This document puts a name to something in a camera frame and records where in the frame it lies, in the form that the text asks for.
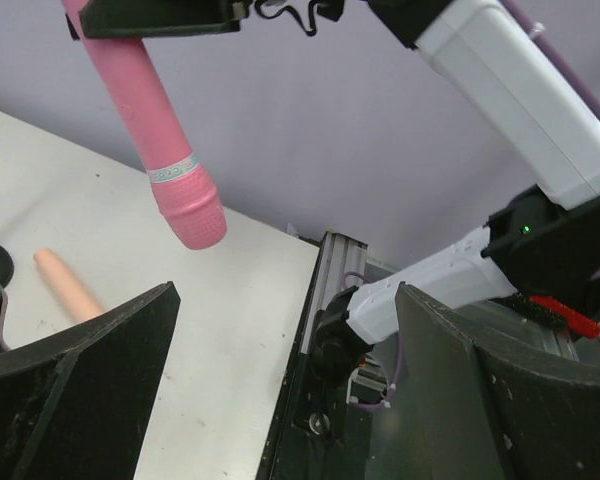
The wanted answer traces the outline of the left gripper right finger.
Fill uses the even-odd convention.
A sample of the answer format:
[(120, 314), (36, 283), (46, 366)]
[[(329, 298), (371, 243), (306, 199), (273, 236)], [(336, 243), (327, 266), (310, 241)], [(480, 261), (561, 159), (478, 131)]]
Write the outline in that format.
[(570, 359), (401, 284), (397, 318), (436, 479), (600, 479), (600, 341)]

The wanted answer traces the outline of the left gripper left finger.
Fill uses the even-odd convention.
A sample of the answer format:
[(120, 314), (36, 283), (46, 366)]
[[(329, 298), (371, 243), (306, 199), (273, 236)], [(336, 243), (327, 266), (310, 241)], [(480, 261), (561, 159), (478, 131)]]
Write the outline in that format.
[(131, 479), (180, 296), (160, 284), (0, 353), (0, 479)]

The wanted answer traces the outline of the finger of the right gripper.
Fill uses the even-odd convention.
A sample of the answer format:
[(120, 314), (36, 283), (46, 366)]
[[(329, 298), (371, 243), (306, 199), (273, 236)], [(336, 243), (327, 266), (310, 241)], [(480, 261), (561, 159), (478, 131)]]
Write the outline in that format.
[(89, 39), (190, 37), (233, 33), (243, 20), (241, 1), (98, 0), (78, 13)]

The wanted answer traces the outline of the pink toy microphone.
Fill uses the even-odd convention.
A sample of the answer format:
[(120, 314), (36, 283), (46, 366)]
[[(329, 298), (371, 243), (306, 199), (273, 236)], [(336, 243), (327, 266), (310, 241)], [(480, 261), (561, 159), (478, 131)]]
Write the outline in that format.
[(79, 19), (85, 5), (63, 3), (133, 140), (160, 213), (185, 247), (217, 244), (227, 232), (217, 187), (194, 154), (144, 44), (88, 39)]

